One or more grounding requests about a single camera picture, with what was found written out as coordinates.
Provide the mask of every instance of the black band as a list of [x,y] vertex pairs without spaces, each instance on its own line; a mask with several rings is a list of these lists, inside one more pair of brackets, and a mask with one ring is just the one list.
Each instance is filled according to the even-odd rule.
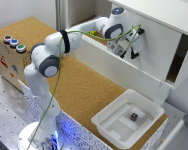
[[64,43],[65,43],[65,53],[69,53],[70,52],[70,42],[69,42],[69,39],[68,39],[68,33],[65,30],[61,30],[59,32],[63,36],[63,40],[64,40]]

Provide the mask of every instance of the cork surface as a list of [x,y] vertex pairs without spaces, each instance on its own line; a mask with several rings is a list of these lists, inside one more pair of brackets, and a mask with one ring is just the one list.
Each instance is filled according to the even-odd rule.
[[[46,36],[54,32],[56,30],[30,17],[1,28],[0,41],[3,42],[5,35],[12,35],[21,44],[26,45],[27,50],[30,50],[34,44],[44,42]],[[57,76],[48,78],[51,92],[54,90]],[[60,82],[55,98],[66,113],[110,145],[114,150],[117,150],[117,148],[98,133],[97,127],[91,123],[91,118],[123,92],[125,92],[125,89],[75,58],[66,56],[62,59]],[[166,119],[167,116],[163,115],[131,150],[139,150]]]
[[11,35],[13,39],[18,39],[20,44],[24,44],[29,52],[34,44],[44,42],[48,35],[55,32],[57,31],[50,26],[29,17],[0,28],[0,41],[3,42],[4,36]]

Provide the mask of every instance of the blue lid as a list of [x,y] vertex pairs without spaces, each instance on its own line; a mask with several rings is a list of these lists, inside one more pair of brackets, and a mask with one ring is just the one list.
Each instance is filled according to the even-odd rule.
[[11,40],[11,43],[18,43],[18,40]]

